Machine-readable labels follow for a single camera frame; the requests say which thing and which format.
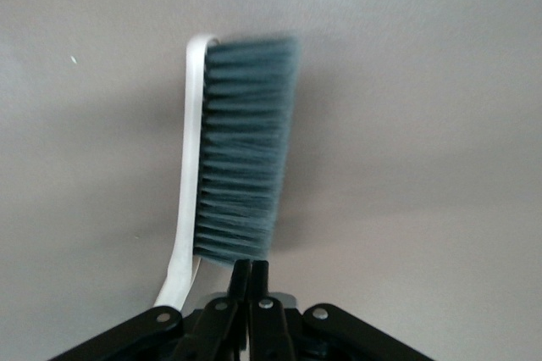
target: silver screw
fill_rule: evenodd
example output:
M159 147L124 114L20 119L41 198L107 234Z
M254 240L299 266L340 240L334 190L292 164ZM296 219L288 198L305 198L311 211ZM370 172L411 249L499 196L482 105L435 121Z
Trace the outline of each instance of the silver screw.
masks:
M220 303L217 303L214 308L216 308L217 310L225 310L228 308L228 303L226 302L220 302Z
M162 313L160 314L157 318L156 318L156 321L158 323L165 323L166 321L168 321L169 319L171 319L171 314L169 313Z
M314 316L314 318L318 320L326 320L329 315L324 308L315 308L312 311L312 316Z
M257 304L260 308L272 308L273 307L273 301L271 299L262 299Z

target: gray surface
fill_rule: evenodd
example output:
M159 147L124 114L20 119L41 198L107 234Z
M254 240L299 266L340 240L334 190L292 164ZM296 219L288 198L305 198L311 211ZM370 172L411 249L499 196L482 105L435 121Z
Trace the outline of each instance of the gray surface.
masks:
M279 30L304 53L273 289L440 360L539 359L541 27L540 0L0 0L0 359L151 305L185 43Z

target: blue-gray bristles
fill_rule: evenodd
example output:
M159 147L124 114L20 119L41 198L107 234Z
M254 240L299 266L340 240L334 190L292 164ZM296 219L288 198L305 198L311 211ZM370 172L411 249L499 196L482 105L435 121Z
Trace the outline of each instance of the blue-gray bristles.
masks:
M222 264L267 256L297 65L298 45L291 37L207 49L195 254Z

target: brush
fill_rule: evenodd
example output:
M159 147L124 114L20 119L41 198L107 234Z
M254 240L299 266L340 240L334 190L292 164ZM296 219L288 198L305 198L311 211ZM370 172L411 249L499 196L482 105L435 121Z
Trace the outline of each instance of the brush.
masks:
M228 265L267 257L298 59L290 36L188 43L179 216L155 305L182 308L200 258Z

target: white brush handle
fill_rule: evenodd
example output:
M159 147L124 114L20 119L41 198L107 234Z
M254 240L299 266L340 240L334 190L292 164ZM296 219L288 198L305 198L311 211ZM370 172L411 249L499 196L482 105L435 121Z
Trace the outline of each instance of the white brush handle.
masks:
M167 305L181 310L200 262L199 257L192 255L192 249L202 132L203 74L207 45L215 41L213 35L198 35L193 37L186 47L185 127L180 170L179 217L168 274L155 306Z

